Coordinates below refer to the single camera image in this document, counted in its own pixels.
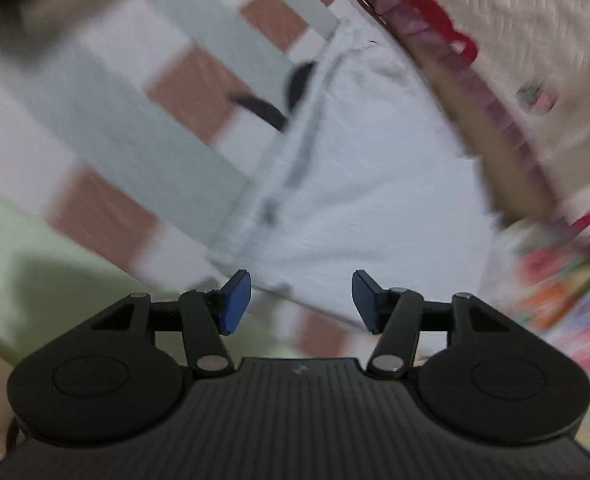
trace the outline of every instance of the white blanket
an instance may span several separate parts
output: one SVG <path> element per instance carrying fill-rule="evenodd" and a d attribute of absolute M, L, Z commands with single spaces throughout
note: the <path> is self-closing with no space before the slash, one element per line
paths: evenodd
<path fill-rule="evenodd" d="M 342 24 L 217 258 L 351 320 L 356 269 L 431 300 L 475 293 L 495 222 L 457 138 L 402 52 Z"/>
<path fill-rule="evenodd" d="M 436 1 L 454 29 L 477 45 L 471 67 L 528 135 L 555 190 L 568 199 L 569 220 L 584 214 L 590 209 L 590 0 Z"/>

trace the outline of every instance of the white cloth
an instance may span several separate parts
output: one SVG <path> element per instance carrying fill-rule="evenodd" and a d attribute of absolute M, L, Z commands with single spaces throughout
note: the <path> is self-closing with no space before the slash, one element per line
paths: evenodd
<path fill-rule="evenodd" d="M 413 63 L 344 23 L 216 259 L 351 320 L 356 269 L 430 300 L 475 293 L 495 222 L 456 139 Z"/>

